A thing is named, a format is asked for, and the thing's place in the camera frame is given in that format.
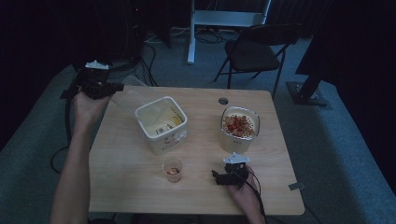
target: chair seat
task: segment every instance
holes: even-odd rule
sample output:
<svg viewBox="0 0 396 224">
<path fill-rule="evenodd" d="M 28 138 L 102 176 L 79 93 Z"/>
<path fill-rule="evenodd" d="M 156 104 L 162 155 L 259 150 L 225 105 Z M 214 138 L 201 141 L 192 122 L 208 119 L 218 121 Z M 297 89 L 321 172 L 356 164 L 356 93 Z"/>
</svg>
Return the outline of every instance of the chair seat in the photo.
<svg viewBox="0 0 396 224">
<path fill-rule="evenodd" d="M 225 44 L 227 55 L 230 54 L 234 44 L 234 40 Z M 237 72 L 272 71 L 280 65 L 279 59 L 270 47 L 244 40 L 241 40 L 238 48 L 235 49 L 230 63 Z"/>
</svg>

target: small plastic cup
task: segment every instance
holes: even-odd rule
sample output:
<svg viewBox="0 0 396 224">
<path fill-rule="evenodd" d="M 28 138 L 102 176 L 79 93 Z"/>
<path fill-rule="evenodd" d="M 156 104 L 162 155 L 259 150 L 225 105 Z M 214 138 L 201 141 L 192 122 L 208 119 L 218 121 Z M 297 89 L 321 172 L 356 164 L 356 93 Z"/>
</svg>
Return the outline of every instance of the small plastic cup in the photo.
<svg viewBox="0 0 396 224">
<path fill-rule="evenodd" d="M 183 161 L 179 158 L 168 158 L 163 162 L 163 172 L 172 183 L 176 183 L 181 179 L 182 171 Z"/>
</svg>

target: table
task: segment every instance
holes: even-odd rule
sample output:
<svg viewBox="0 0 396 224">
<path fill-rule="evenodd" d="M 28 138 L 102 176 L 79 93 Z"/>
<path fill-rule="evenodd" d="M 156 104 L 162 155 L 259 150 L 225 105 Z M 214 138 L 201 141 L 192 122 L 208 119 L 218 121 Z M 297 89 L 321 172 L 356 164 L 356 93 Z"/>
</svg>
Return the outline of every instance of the table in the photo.
<svg viewBox="0 0 396 224">
<path fill-rule="evenodd" d="M 248 27 L 265 24 L 271 0 L 266 0 L 262 13 L 195 10 L 195 0 L 191 0 L 191 33 L 187 63 L 193 64 L 195 58 L 195 25 L 218 25 Z"/>
<path fill-rule="evenodd" d="M 219 145 L 219 123 L 231 105 L 254 110 L 261 118 L 258 137 L 244 153 L 262 185 L 267 215 L 300 215 L 304 204 L 289 153 L 268 91 L 153 88 L 173 97 L 188 117 L 188 136 L 179 148 L 163 156 L 149 149 L 137 120 L 110 102 L 92 145 L 91 205 L 93 212 L 162 214 L 242 214 L 228 191 L 216 185 L 211 170 L 224 174 L 230 153 Z M 226 97 L 227 105 L 219 103 Z M 184 176 L 167 181 L 162 162 L 179 157 Z"/>
</svg>

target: gray carpeted floor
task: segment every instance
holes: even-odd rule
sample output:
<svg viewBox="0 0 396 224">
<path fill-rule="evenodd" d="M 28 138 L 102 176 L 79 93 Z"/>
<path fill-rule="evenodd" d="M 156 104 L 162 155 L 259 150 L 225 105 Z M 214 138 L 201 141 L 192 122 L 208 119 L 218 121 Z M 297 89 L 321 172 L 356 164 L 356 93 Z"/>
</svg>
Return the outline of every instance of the gray carpeted floor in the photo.
<svg viewBox="0 0 396 224">
<path fill-rule="evenodd" d="M 233 34 L 224 33 L 224 36 L 230 38 Z M 216 40 L 212 35 L 200 37 Z M 195 63 L 187 65 L 188 42 L 186 34 L 176 35 L 170 49 L 158 39 L 148 42 L 156 50 L 151 68 L 156 82 L 169 87 L 225 88 L 227 77 L 213 82 L 225 58 L 223 43 L 197 42 Z M 319 223 L 314 213 L 322 223 L 396 223 L 395 195 L 335 87 L 324 82 L 319 85 L 321 94 L 330 103 L 324 108 L 295 105 L 290 97 L 285 82 L 306 79 L 294 73 L 308 45 L 309 40 L 302 39 L 288 50 L 275 98 L 297 180 L 305 184 L 301 193 L 308 209 L 299 217 L 275 218 L 285 223 Z M 152 48 L 144 47 L 143 58 L 148 65 L 153 55 Z M 133 69 L 112 73 L 109 80 L 120 81 L 127 75 L 137 75 L 144 80 L 144 74 L 147 71 L 144 73 L 140 63 Z M 60 95 L 73 75 L 74 70 L 69 66 L 51 81 L 0 153 L 0 223 L 46 223 L 49 220 L 59 177 L 50 167 L 50 158 L 66 145 L 64 101 Z M 270 91 L 275 75 L 266 73 L 255 79 L 250 75 L 236 75 L 232 88 Z M 62 166 L 63 158 L 64 153 L 59 154 L 55 164 Z M 117 214 L 116 220 L 130 223 L 132 216 Z M 92 217 L 112 217 L 112 214 L 92 214 Z M 243 223 L 235 217 L 202 216 L 200 219 L 203 223 Z M 176 223 L 173 219 L 163 221 Z M 281 223 L 273 218 L 269 221 Z"/>
</svg>

